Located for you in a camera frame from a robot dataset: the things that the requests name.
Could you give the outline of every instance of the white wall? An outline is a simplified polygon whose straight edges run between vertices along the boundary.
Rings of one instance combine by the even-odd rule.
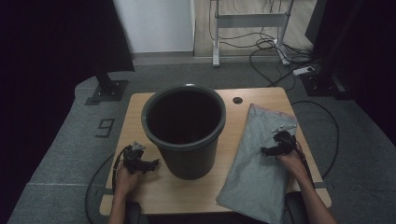
[[[191,1],[114,0],[131,53],[192,51]]]

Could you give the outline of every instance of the gray towel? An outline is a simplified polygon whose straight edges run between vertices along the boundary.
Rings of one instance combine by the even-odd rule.
[[[247,125],[227,180],[216,201],[248,217],[281,223],[289,172],[261,147],[276,145],[272,130],[297,124],[295,117],[250,105]],[[296,129],[289,129],[295,135]]]

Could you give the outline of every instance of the gray carpet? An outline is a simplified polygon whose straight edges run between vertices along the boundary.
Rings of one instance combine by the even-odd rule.
[[[279,77],[276,63],[258,68],[272,80]],[[281,72],[287,69],[279,67]],[[158,91],[177,83],[195,83],[213,89],[259,88],[268,82],[248,63],[141,65],[135,73],[112,73],[112,79],[129,84],[121,102],[84,105],[97,86],[90,78],[76,87],[76,100],[47,155],[36,169],[8,223],[89,223],[84,211],[87,186],[99,166],[114,152],[132,94]],[[288,89],[292,77],[279,83]],[[287,91],[291,102],[310,100],[328,108],[340,127],[339,155],[325,183],[332,197],[331,210],[340,223],[396,223],[396,148],[353,101],[308,97],[299,78]],[[293,109],[323,174],[335,150],[335,127],[319,107],[294,105]],[[102,119],[114,119],[108,138],[98,129]],[[98,173],[88,197],[94,223],[106,223],[99,205],[110,162]],[[285,223],[290,223],[285,215]]]

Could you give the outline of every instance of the hand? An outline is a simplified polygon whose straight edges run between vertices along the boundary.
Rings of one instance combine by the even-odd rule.
[[[114,196],[121,197],[122,199],[131,193],[137,185],[140,174],[135,173],[131,175],[128,169],[121,162],[117,171],[117,185]]]
[[[277,156],[276,158],[283,162],[283,164],[294,175],[297,181],[309,181],[309,177],[306,173],[303,162],[301,161],[299,154],[295,150],[293,150],[288,155]]]

